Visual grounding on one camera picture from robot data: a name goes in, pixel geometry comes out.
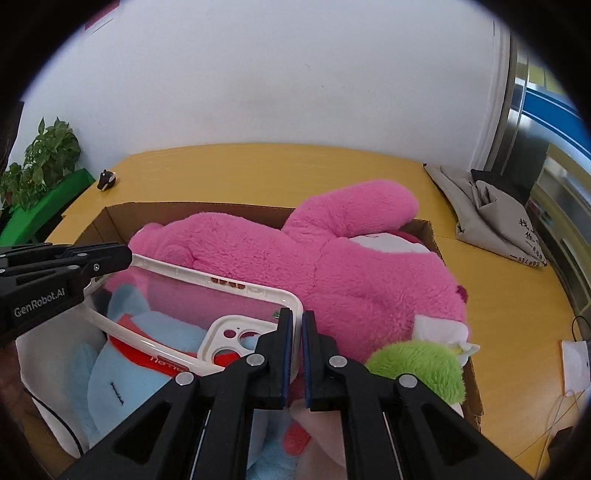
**plush arm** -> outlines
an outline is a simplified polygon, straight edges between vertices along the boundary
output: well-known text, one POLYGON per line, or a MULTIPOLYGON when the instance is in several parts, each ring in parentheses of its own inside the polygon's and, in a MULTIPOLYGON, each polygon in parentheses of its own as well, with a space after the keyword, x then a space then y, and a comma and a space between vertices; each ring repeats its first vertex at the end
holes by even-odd
POLYGON ((371 180, 306 200, 287 219, 283 231, 295 240, 352 238, 397 230, 418 212, 418 201, 402 185, 371 180))

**white wall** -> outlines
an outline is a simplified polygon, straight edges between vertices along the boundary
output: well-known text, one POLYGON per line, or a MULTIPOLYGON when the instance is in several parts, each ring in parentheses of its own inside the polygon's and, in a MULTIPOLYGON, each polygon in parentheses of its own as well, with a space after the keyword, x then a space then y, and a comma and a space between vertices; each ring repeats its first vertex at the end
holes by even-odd
POLYGON ((132 153, 226 142, 468 168, 500 111, 495 23, 493 36, 467 0, 129 0, 37 78, 11 160, 59 116, 95 175, 132 153))

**pink plush toy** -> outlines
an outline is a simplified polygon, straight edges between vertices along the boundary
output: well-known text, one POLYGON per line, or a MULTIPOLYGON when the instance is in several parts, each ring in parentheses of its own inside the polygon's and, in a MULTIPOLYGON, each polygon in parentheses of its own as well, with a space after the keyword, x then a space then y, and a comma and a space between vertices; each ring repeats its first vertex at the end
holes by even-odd
MULTIPOLYGON (((437 254, 384 253, 350 240, 395 231, 417 211, 405 187, 373 180, 306 200, 281 230, 198 213, 146 225, 129 246, 146 257, 288 290, 314 310, 319 332, 334 337, 343 355, 365 362, 379 348, 409 340, 416 314, 466 320, 462 289, 437 254)), ((121 281, 124 274, 111 288, 121 281)), ((149 291, 147 299, 152 309, 183 320, 207 308, 177 287, 149 291)), ((236 312, 228 306, 228 313, 236 312)))

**yellow table surface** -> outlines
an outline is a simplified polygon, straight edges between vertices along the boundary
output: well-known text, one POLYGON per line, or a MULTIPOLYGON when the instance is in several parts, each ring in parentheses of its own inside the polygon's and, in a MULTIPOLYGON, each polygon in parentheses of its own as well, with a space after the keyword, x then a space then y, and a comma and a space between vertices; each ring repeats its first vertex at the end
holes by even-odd
MULTIPOLYGON (((311 195, 369 179, 392 179, 420 201, 443 258, 469 293, 473 357, 484 405, 482 433, 535 473, 562 396, 559 341, 573 311, 548 266, 531 268, 455 239, 456 217, 420 163, 308 145, 182 147, 132 155, 113 167, 116 186, 91 187, 65 212, 48 241, 72 243, 105 206, 125 202, 223 202, 296 207, 311 195)), ((572 424, 572 397, 557 428, 572 424)))

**green plush toy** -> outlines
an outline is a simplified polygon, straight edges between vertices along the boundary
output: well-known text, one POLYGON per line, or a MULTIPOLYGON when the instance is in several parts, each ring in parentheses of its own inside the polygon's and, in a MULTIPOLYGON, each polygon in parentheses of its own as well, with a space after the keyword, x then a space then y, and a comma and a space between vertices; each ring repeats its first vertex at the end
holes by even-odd
POLYGON ((393 343, 375 352, 365 366, 373 374, 392 379, 413 374, 449 405, 466 398, 460 362, 452 350, 439 343, 393 343))

